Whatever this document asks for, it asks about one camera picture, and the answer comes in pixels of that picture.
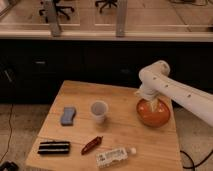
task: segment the bottle cap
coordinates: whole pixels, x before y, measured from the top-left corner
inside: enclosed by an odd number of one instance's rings
[[[130,153],[131,154],[136,154],[137,153],[137,150],[136,150],[136,148],[130,148]]]

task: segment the chair wheel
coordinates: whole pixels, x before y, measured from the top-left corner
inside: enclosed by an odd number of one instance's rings
[[[95,2],[95,6],[98,7],[98,2]]]

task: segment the wooden table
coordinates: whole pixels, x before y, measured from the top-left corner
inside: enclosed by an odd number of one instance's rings
[[[179,144],[171,101],[161,96],[171,111],[169,122],[157,129],[143,125],[137,118],[139,101],[134,88],[64,81],[27,158],[27,165],[57,171],[95,171],[95,155],[116,147],[135,147],[137,154],[126,162],[104,170],[175,171],[182,170]],[[95,100],[109,105],[107,120],[97,125],[91,118],[90,106]],[[60,117],[65,106],[75,106],[77,114],[73,126],[62,127]],[[87,155],[81,155],[86,143],[103,136],[102,144]],[[68,155],[41,156],[37,154],[41,141],[67,140],[71,142]]]

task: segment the orange bowl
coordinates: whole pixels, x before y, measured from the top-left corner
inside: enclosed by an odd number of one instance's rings
[[[150,106],[149,101],[141,99],[136,107],[139,119],[145,125],[160,127],[169,121],[170,110],[162,100],[157,100],[157,106],[154,111],[151,110]]]

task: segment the sausage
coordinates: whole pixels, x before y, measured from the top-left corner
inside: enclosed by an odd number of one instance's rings
[[[81,150],[81,155],[86,154],[90,150],[92,150],[95,146],[101,144],[103,137],[96,137],[92,141],[90,141],[88,144],[85,145],[85,147]]]

